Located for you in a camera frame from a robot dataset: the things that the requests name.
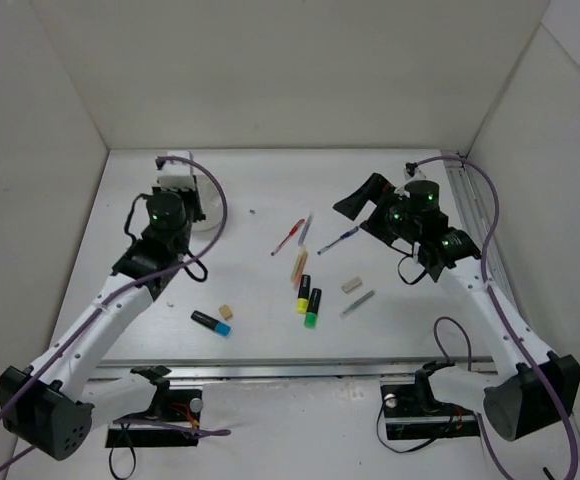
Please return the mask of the blue gel pen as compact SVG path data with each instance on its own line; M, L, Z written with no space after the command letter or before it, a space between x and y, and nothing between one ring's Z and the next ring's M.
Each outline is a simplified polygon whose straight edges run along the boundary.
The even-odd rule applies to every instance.
M327 244L324 247L322 247L321 249L319 249L317 251L317 255L323 255L324 253L326 253L327 251L329 251L330 249L332 249L336 245L340 244L341 242L343 242L346 239L350 238L351 236L355 235L358 231L359 231L359 226L358 225L354 226L352 229L344 232L338 238L336 238L335 240L333 240L329 244Z

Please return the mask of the black highlighter yellow cap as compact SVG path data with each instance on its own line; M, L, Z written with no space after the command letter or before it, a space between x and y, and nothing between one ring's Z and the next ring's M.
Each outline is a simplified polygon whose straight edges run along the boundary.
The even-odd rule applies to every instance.
M298 283L296 310L299 314L305 314L309 305L311 291L311 277L302 274Z

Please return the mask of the black highlighter blue cap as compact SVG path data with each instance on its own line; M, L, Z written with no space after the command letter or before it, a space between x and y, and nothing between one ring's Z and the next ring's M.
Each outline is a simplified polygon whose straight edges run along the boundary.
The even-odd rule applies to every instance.
M222 337L228 337L231 333L231 327L228 324L198 310L194 310L190 318L193 322L204 326Z

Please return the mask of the black highlighter green cap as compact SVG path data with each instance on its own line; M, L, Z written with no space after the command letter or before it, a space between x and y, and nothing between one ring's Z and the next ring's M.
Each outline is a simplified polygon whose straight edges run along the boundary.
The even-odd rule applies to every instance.
M314 288L311 291L308 305L306 308L306 313L304 317L304 326L306 328L315 328L318 320L319 307L322 297L322 290L319 288Z

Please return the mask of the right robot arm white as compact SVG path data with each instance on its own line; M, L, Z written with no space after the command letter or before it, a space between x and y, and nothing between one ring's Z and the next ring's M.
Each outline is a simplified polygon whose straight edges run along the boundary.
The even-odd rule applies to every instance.
M430 362L415 374L415 405L425 412L445 403L462 406L483 415L507 441L569 419L580 365L556 354L500 297L474 241L441 210L438 184L417 179L397 188L374 173L333 208L354 220L367 203L374 209L361 229L387 246L402 240L411 247L425 275L461 304L496 368L487 376L452 361Z

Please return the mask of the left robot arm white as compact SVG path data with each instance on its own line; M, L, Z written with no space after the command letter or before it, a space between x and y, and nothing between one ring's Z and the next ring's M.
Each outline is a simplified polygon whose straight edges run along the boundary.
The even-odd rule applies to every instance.
M145 197L149 224L115 263L91 305L59 341L20 370L0 376L6 430L56 460L74 454L93 429L128 415L169 409L168 369L135 367L99 387L91 374L126 328L163 293L204 219L193 174L161 175Z

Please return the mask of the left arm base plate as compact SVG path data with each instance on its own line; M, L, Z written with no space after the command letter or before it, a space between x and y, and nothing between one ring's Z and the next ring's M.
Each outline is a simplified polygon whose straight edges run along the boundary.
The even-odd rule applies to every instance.
M130 419L161 422L191 429L193 427L191 420L195 423L201 420L202 398L203 393L200 388L177 387L170 390L162 399L157 416L135 414L130 416ZM118 424L109 425L104 447L107 449L183 448L196 447L198 443L199 440L190 433L152 424L132 423L127 427Z

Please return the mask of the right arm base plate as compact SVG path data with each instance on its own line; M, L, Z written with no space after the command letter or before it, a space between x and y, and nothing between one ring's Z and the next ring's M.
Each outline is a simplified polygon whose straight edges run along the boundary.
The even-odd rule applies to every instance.
M432 438L480 436L472 411L449 403L425 410L413 384L382 384L380 392L383 401L380 432L385 433L389 441L424 442Z

